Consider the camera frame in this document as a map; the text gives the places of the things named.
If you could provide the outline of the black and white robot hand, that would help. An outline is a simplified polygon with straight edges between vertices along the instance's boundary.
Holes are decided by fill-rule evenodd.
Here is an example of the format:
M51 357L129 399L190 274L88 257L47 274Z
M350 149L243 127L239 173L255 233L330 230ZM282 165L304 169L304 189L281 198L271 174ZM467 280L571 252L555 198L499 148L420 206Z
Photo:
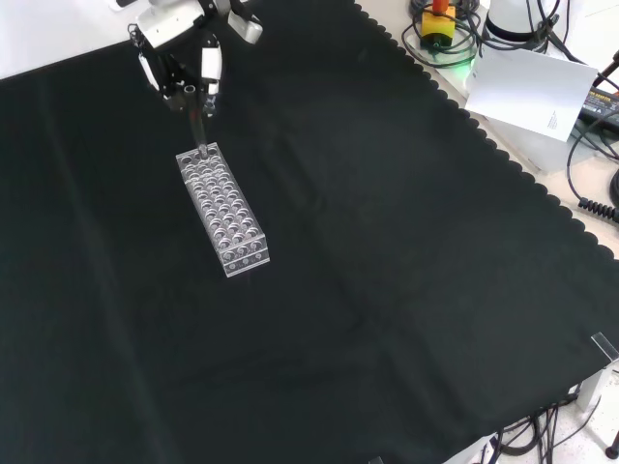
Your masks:
M246 43L256 43L263 32L260 19L246 1L151 1L128 26L140 66L163 102L173 110L190 106L190 91L203 114L216 112L223 55L213 24L225 21ZM173 51L182 44L197 47L197 72Z

